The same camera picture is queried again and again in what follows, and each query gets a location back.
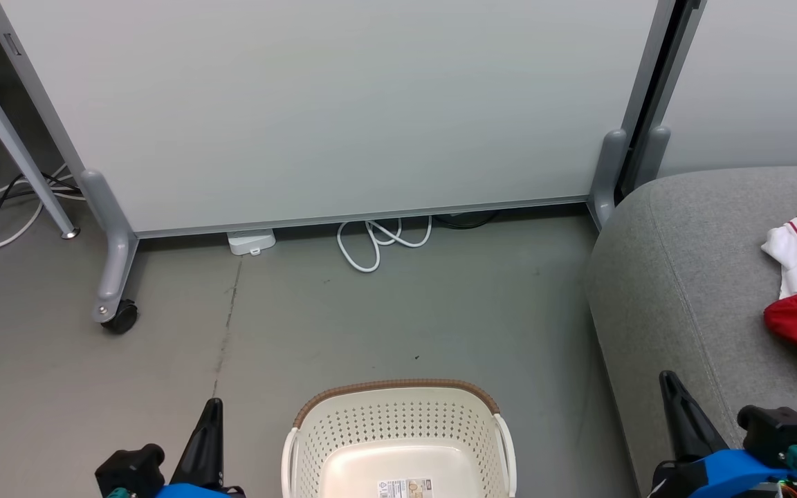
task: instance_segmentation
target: basket handle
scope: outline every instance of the basket handle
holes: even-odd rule
[[[515,489],[518,486],[518,475],[515,470],[515,447],[512,444],[512,435],[509,433],[509,427],[506,426],[506,421],[499,413],[494,414],[497,420],[497,428],[500,429],[500,438],[503,439],[503,466],[506,468],[506,475],[509,476],[509,482],[506,489],[509,498],[515,498]]]
[[[292,427],[291,432],[288,432],[288,437],[285,438],[285,446],[282,448],[282,498],[291,498],[291,468],[294,466],[291,453],[294,451],[294,443],[297,442],[297,428]]]

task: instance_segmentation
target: metal table leg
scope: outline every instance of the metal table leg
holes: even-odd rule
[[[20,172],[26,177],[26,180],[35,190],[39,196],[45,209],[54,218],[54,223],[60,228],[63,239],[72,239],[79,234],[79,229],[73,226],[63,211],[60,202],[54,197],[54,192],[45,181],[42,173],[39,171],[38,166],[35,166],[33,158],[30,157],[29,151],[26,151],[26,146],[20,141],[17,132],[14,130],[12,124],[6,117],[0,105],[0,140],[6,146],[6,150],[12,156],[14,162],[20,168]]]

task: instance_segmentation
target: brown basket rim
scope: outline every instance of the brown basket rim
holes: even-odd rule
[[[500,407],[497,406],[496,401],[491,398],[491,395],[485,393],[481,387],[478,387],[471,382],[453,380],[449,378],[406,378],[399,380],[377,380],[374,382],[361,382],[360,384],[335,387],[333,389],[322,391],[322,393],[316,394],[312,400],[308,400],[306,404],[303,405],[303,407],[300,409],[300,413],[297,413],[297,417],[294,419],[294,428],[300,429],[300,426],[303,425],[303,421],[309,414],[310,410],[324,400],[329,400],[330,398],[342,396],[344,394],[364,393],[364,391],[377,391],[379,389],[395,389],[402,387],[449,387],[461,389],[478,397],[482,403],[487,405],[488,409],[494,415],[500,413]]]

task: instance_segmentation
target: gray floor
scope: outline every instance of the gray floor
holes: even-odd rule
[[[50,171],[57,151],[19,87],[0,98]],[[14,174],[0,148],[0,184]],[[372,275],[342,259],[333,227],[283,230],[257,257],[224,236],[146,241],[125,336],[91,322],[104,237],[85,205],[64,242],[50,218],[0,249],[0,496],[96,496],[111,452],[156,442],[170,475],[205,400],[226,405],[226,477],[280,495],[282,441],[330,387],[445,376],[481,385],[515,438],[519,496],[635,495],[580,286],[585,215],[507,216],[387,247]],[[0,239],[35,208],[3,212]],[[420,237],[411,230],[408,239]],[[348,237],[366,264],[367,236]]]

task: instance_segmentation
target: white plastic basket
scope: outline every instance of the white plastic basket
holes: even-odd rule
[[[491,397],[468,382],[347,385],[297,415],[283,498],[512,498],[515,450]]]

